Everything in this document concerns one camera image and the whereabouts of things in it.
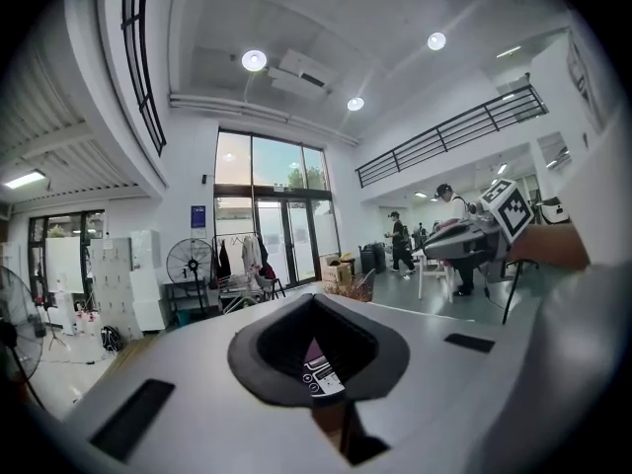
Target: fluorescent light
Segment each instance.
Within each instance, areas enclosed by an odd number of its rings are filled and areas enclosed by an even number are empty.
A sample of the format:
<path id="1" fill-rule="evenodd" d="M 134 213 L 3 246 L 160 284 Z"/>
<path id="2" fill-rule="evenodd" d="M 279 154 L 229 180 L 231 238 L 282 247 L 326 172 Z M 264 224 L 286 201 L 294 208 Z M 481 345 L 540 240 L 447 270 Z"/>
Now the fluorescent light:
<path id="1" fill-rule="evenodd" d="M 505 56 L 506 54 L 512 54 L 514 51 L 517 51 L 521 48 L 522 46 L 519 45 L 518 47 L 514 47 L 513 49 L 510 49 L 509 51 L 505 51 L 505 52 L 501 52 L 500 54 L 498 54 L 496 57 L 500 58 L 501 56 Z"/>
<path id="2" fill-rule="evenodd" d="M 428 37 L 428 47 L 433 51 L 438 51 L 443 49 L 445 46 L 445 35 L 439 32 L 435 32 L 430 37 Z"/>
<path id="3" fill-rule="evenodd" d="M 364 107 L 364 99 L 361 97 L 354 97 L 347 103 L 347 109 L 350 111 L 359 111 Z"/>
<path id="4" fill-rule="evenodd" d="M 267 63 L 268 59 L 266 55 L 256 49 L 248 51 L 241 58 L 241 64 L 244 65 L 244 68 L 249 72 L 259 72 Z"/>
<path id="5" fill-rule="evenodd" d="M 14 190 L 15 188 L 34 183 L 35 181 L 39 181 L 40 179 L 43 179 L 43 174 L 40 174 L 39 172 L 31 172 L 26 176 L 22 176 L 21 178 L 14 179 L 13 181 L 6 183 L 5 186 L 8 186 L 9 188 L 11 188 L 11 190 Z"/>

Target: cap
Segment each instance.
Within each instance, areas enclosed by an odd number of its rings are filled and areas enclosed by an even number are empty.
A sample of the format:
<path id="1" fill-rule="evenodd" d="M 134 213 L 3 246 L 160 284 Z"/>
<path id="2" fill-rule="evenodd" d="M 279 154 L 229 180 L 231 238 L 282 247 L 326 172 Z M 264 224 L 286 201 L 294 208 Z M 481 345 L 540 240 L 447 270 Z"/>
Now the cap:
<path id="1" fill-rule="evenodd" d="M 439 198 L 445 192 L 451 192 L 451 191 L 452 191 L 452 186 L 451 185 L 447 185 L 447 184 L 439 185 L 438 188 L 436 189 L 436 194 L 434 194 L 434 198 Z"/>

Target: black pants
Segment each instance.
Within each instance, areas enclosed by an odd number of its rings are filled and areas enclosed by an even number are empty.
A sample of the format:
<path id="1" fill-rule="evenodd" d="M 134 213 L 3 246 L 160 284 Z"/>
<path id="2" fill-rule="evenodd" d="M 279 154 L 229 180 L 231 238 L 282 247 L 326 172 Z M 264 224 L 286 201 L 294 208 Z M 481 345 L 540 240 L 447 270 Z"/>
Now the black pants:
<path id="1" fill-rule="evenodd" d="M 458 260 L 448 260 L 459 274 L 463 281 L 463 291 L 472 291 L 474 288 L 474 268 L 476 261 L 474 257 L 459 258 Z"/>
<path id="2" fill-rule="evenodd" d="M 406 249 L 406 246 L 397 247 L 393 245 L 393 270 L 399 271 L 399 261 L 404 262 L 408 268 L 413 271 L 415 264 L 413 264 L 413 257 Z"/>

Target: doorway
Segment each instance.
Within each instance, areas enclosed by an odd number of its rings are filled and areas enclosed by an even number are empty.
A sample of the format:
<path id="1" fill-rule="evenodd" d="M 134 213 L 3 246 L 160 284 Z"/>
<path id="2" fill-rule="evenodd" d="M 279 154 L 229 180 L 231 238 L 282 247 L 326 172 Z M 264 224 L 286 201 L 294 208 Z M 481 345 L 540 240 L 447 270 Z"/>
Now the doorway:
<path id="1" fill-rule="evenodd" d="M 268 263 L 283 286 L 313 282 L 318 249 L 312 204 L 303 198 L 257 198 L 256 223 L 268 250 Z"/>

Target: electric fan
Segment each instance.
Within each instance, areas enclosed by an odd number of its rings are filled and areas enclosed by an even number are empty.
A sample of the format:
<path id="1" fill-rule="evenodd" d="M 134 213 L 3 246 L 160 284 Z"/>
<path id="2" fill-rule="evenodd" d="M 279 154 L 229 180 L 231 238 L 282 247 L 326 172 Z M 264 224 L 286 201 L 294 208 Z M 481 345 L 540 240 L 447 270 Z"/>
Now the electric fan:
<path id="1" fill-rule="evenodd" d="M 29 385 L 40 405 L 29 379 L 40 363 L 43 335 L 45 330 L 29 289 L 13 272 L 0 266 L 0 363 L 9 379 Z"/>
<path id="2" fill-rule="evenodd" d="M 184 289 L 195 285 L 199 309 L 204 313 L 201 291 L 212 277 L 212 250 L 200 239 L 185 239 L 176 244 L 167 256 L 167 274 Z"/>

